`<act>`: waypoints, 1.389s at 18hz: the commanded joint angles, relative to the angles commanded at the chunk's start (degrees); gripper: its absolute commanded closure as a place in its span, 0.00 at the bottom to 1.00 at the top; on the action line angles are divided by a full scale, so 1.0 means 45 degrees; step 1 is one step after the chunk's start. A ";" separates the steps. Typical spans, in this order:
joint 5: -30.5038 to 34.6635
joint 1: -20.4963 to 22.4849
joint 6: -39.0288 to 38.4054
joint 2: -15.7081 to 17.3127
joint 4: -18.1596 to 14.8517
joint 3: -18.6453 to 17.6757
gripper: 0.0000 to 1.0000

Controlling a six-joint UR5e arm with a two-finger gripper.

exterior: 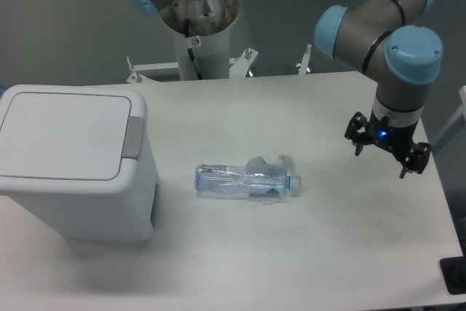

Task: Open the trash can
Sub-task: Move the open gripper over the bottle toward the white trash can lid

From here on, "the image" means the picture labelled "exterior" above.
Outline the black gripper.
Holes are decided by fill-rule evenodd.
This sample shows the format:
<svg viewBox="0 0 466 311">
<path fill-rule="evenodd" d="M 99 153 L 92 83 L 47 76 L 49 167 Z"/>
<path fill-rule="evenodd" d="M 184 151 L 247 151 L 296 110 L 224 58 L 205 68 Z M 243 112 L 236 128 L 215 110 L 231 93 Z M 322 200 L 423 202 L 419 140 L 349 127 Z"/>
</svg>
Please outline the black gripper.
<svg viewBox="0 0 466 311">
<path fill-rule="evenodd" d="M 364 146 L 375 145 L 391 153 L 402 165 L 399 178 L 407 173 L 422 174 L 430 159 L 432 147 L 429 143 L 415 143 L 414 131 L 419 118 L 411 113 L 400 113 L 373 109 L 369 121 L 359 111 L 349 121 L 344 137 L 355 147 L 358 157 Z"/>
</svg>

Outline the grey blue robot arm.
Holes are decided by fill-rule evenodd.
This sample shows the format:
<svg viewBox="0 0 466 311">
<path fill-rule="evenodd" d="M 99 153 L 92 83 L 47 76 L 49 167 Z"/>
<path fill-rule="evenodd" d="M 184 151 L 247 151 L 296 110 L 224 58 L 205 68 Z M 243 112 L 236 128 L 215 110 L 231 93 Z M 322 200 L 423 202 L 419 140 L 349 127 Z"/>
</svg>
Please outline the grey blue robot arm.
<svg viewBox="0 0 466 311">
<path fill-rule="evenodd" d="M 183 80 L 234 76 L 229 29 L 239 0 L 131 0 L 145 15 L 160 17 L 172 32 Z M 434 0 L 365 0 L 349 9 L 329 7 L 315 26 L 315 46 L 377 84 L 369 117 L 356 113 L 345 137 L 356 152 L 375 145 L 391 153 L 403 173 L 422 173 L 431 146 L 413 134 L 443 57 L 439 36 L 412 24 Z"/>
</svg>

